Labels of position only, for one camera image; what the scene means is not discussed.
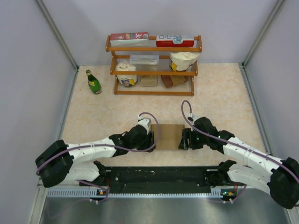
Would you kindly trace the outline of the brown cardboard box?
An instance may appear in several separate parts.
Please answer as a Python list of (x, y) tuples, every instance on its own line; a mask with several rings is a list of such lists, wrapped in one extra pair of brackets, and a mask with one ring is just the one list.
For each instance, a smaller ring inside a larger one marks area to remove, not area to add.
[(155, 151), (178, 151), (185, 125), (160, 124), (159, 140)]

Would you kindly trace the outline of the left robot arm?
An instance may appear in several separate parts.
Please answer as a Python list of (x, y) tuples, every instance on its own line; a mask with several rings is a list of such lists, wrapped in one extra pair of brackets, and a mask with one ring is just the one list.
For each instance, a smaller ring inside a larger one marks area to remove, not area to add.
[(112, 134), (95, 142), (66, 144), (63, 140), (52, 143), (35, 163), (43, 186), (54, 187), (76, 180), (101, 185), (106, 171), (100, 158), (113, 158), (131, 151), (151, 152), (155, 149), (154, 133), (142, 125), (128, 132)]

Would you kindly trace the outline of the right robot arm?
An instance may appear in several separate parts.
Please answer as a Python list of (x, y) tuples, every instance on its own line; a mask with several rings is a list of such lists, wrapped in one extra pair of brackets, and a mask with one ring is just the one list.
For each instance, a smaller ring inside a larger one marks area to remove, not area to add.
[(190, 114), (184, 119), (190, 128), (183, 130), (180, 149), (208, 146), (233, 158), (218, 166), (218, 179), (222, 184), (243, 183), (270, 195), (286, 209), (298, 207), (299, 163), (295, 159), (283, 160), (250, 147), (232, 133), (218, 131), (206, 117)]

